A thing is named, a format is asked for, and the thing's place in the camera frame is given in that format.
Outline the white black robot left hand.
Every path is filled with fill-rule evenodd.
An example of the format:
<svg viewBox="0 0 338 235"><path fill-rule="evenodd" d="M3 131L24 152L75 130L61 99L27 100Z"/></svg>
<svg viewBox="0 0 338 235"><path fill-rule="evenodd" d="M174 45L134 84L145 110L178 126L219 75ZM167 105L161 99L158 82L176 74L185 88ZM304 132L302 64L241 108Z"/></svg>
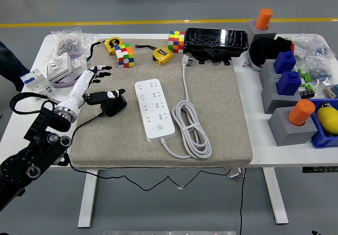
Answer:
<svg viewBox="0 0 338 235"><path fill-rule="evenodd" d="M79 108L84 102L89 105L98 105L121 97L125 93L125 89L85 94L95 78L110 76L111 73L104 71L110 69L112 67L99 65L85 70L74 84L67 99L57 104L54 112L76 117L79 116Z"/></svg>

